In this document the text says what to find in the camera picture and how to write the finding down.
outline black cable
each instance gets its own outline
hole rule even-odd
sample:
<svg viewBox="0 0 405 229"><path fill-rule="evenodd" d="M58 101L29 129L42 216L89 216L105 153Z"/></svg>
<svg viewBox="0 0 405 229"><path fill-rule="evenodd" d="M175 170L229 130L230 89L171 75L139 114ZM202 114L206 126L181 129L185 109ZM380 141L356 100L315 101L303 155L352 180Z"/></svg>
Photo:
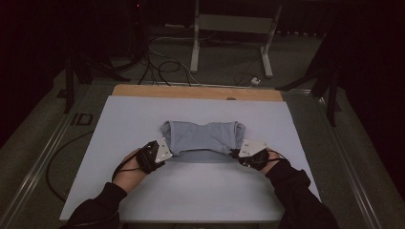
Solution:
<svg viewBox="0 0 405 229"><path fill-rule="evenodd" d="M177 64L177 68L174 69L174 70L167 70L167 71L163 71L163 70L161 69L161 67L163 67L163 66L166 65L166 64L170 64L170 63L175 63L175 64ZM165 62L161 63L161 64L158 66L158 74L159 74L159 77L160 77L161 80L163 80L167 85L170 86L170 84L167 83L167 81L163 78L163 75L162 75L161 73L174 73L174 72L178 71L178 70L180 69L180 67L181 67L181 64L180 64L179 62L176 62L176 61L174 61L174 60L165 61Z"/></svg>
<svg viewBox="0 0 405 229"><path fill-rule="evenodd" d="M249 83L250 80L251 80L253 77L260 78L259 76L255 75L254 73L248 73L247 70L249 70L249 69L252 67L252 65L253 65L256 61L258 61L261 57L262 57L262 56L259 55L258 57L254 58L254 59L249 63L249 65L248 65L242 72L237 73L235 76L233 76L233 82L235 83L236 86L243 86L243 85L245 85L246 83ZM244 78L246 78L247 76L249 76L249 79L246 80L246 81L243 81Z"/></svg>
<svg viewBox="0 0 405 229"><path fill-rule="evenodd" d="M46 173L45 173L45 178L46 178L46 180L47 180L48 187L49 187L50 190L54 193L54 195L55 195L57 198L59 198L60 200L62 200L63 202L66 202L66 199L63 198L60 194L58 194L58 193L56 192L56 190L53 188L53 186L51 185L51 182L50 182L50 169L51 169L51 164L52 164L54 158L55 158L65 147L67 147L68 145L72 144L73 142L75 142L75 141L81 139L82 137L84 137L84 136L86 136L86 135L92 134L93 132L94 132L94 130L92 130L91 132L88 132L88 133L86 133L86 134L80 135L80 136L78 136L78 137L76 137L76 138L74 138L74 139L68 141L68 142L65 143L64 145L62 145L58 150L56 150L56 151L53 153L53 155L52 155L52 157L51 157L51 159L50 159L50 162L49 162L48 165L47 165L47 170L46 170Z"/></svg>
<svg viewBox="0 0 405 229"><path fill-rule="evenodd" d="M153 74L153 69L150 69L151 71L151 77L152 77L152 85L156 83L156 85L159 85L158 80L156 80L155 75Z"/></svg>
<svg viewBox="0 0 405 229"><path fill-rule="evenodd" d="M148 52L148 53L149 53L149 54L156 55L156 56L160 56L160 57L163 57L163 58L167 58L167 59L169 59L169 60L171 60L171 61L173 61L173 62L178 63L179 65L181 65L182 68L183 68L183 70L184 70L184 73L185 73L185 77L186 77L186 79L187 79L188 86L191 87L190 79L189 79L189 77L188 77L188 70L183 66L183 64L182 64L179 60L174 59L174 58L169 57L169 56L166 56L166 55L162 55L162 54L156 54L156 53L153 53L153 52Z"/></svg>
<svg viewBox="0 0 405 229"><path fill-rule="evenodd" d="M275 153L275 154L281 156L283 159L286 159L285 156L283 156L282 154L278 153L277 151L269 150L269 152Z"/></svg>
<svg viewBox="0 0 405 229"><path fill-rule="evenodd" d="M120 172L127 172L127 171L136 171L136 170L138 170L138 169L140 169L140 168L136 168L136 169L127 169L127 170L119 170L118 172L120 173Z"/></svg>
<svg viewBox="0 0 405 229"><path fill-rule="evenodd" d="M140 85L140 83L142 83L143 79L145 78L146 74L147 74L148 71L149 71L149 68L150 68L150 66L148 65L148 66L146 67L145 72L143 72L143 75L142 75L142 77L140 78L140 80L139 80L139 82L138 82L138 85Z"/></svg>
<svg viewBox="0 0 405 229"><path fill-rule="evenodd" d="M274 158L274 159L268 159L268 160L263 160L263 161L252 161L252 162L250 162L250 164L261 164L261 163L264 163L264 162L271 162L271 161L277 161L277 160L285 160L285 161L288 161L288 160L285 159L285 158Z"/></svg>
<svg viewBox="0 0 405 229"><path fill-rule="evenodd" d="M158 67L156 67L156 66L152 63L151 58L150 58L150 56L149 56L149 52L146 52L145 55L144 55L144 57L145 57L145 59L146 59L148 65L150 65L153 69L156 69L156 70L159 69Z"/></svg>
<svg viewBox="0 0 405 229"><path fill-rule="evenodd" d="M213 40L214 37L219 37L220 41L216 41L215 39ZM244 40L237 40L237 39L232 39L229 36L226 36L225 33L217 31L215 32L213 35L208 36L205 39L202 39L202 41L200 42L200 46L201 47L213 47L213 46L234 46L234 45L240 45L244 42L250 41L252 40L254 37L253 33L249 33L249 37L247 39ZM236 42L233 43L227 43L225 40L235 40Z"/></svg>

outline gray floor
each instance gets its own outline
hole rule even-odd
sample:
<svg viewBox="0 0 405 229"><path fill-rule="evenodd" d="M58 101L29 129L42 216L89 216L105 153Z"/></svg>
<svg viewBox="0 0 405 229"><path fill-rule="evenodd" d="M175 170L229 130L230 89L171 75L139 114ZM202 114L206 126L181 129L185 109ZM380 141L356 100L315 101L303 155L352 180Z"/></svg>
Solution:
<svg viewBox="0 0 405 229"><path fill-rule="evenodd" d="M276 36L270 49L270 63L274 78L266 79L262 62L259 59L259 47L263 37L235 46L203 47L200 65L195 79L202 84L224 86L235 85L235 81L249 80L253 75L262 79L259 87L272 88L287 84L304 75L306 68L316 52L321 40L306 36ZM191 59L191 40L159 40L151 46L154 51L180 60L189 66ZM156 65L164 58L151 55ZM138 83L145 66L139 64L124 76ZM167 81L186 83L183 72L166 73ZM144 84L150 82L147 75ZM309 89L313 82L300 86ZM94 121L90 126L69 125L58 144L60 147L71 139L93 130L102 111L104 102L117 82L100 77L90 86L76 89L84 94L72 111L73 114L91 114ZM40 157L53 132L62 118L72 119L72 115L63 114L64 100L56 98L63 85L63 73L55 79L55 87L35 107L31 115L0 150L0 213L4 215L7 206L18 191L21 182L30 168ZM338 104L341 112L336 113L337 127L332 129L325 121L323 107L316 99L305 95L305 91L283 95L288 103L297 132L306 152L309 166L320 191L321 199L335 214L342 228L403 228L405 225L405 206L385 172L378 156L363 127L353 112L345 93L338 92ZM75 173L86 151L91 137L85 136L66 147L55 158L50 172L51 183L56 190L67 196L75 179ZM357 177L351 177L352 169ZM362 212L359 207L364 197L372 206L371 212ZM59 222L63 203L46 186L44 176L36 183L30 198L16 212L16 218L10 228L55 228ZM368 214L374 214L375 222L367 220ZM198 225L206 228L275 228L277 223L246 225ZM192 228L194 225L179 224L176 228ZM172 228L173 224L140 224L137 228Z"/></svg>

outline black sleeve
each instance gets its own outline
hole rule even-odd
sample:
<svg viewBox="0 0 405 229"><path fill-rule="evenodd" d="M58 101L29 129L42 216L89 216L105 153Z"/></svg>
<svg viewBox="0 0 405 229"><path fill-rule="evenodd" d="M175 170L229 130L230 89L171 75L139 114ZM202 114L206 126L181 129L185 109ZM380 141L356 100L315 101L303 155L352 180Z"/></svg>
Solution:
<svg viewBox="0 0 405 229"><path fill-rule="evenodd" d="M266 174L286 211L279 228L339 228L327 206L309 190L305 171L297 171L281 160Z"/></svg>
<svg viewBox="0 0 405 229"><path fill-rule="evenodd" d="M94 199L81 203L72 213L63 229L97 228L113 229L119 227L119 203L127 193L113 183L106 183L102 192Z"/></svg>

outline white table surface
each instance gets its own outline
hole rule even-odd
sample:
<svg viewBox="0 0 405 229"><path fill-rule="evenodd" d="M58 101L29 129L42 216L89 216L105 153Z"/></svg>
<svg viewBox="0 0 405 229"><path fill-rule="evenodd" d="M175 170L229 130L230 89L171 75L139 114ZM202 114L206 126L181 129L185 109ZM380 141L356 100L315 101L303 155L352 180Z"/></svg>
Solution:
<svg viewBox="0 0 405 229"><path fill-rule="evenodd" d="M319 198L286 102L110 96L60 219L96 197L127 154L161 138L159 127L166 120L245 124L245 139L266 141L294 168L304 169ZM119 212L128 222L264 222L279 220L284 210L270 181L237 161L166 161L129 194Z"/></svg>

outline person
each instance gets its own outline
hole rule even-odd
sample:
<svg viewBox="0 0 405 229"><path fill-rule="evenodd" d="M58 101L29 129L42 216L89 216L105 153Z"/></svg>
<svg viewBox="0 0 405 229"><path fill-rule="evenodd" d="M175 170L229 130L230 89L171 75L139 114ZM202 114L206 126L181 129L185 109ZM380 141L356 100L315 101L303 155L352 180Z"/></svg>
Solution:
<svg viewBox="0 0 405 229"><path fill-rule="evenodd" d="M270 149L267 149L267 152L268 159L280 158ZM146 177L141 170L134 170L138 167L135 158L129 160L122 167L124 172L117 173L112 183L107 182L96 198L81 203L67 224L60 228L118 228L119 203ZM270 180L276 197L286 209L279 224L280 229L339 228L330 209L309 190L310 180L305 171L298 171L292 168L287 160L281 159L268 162L261 172Z"/></svg>

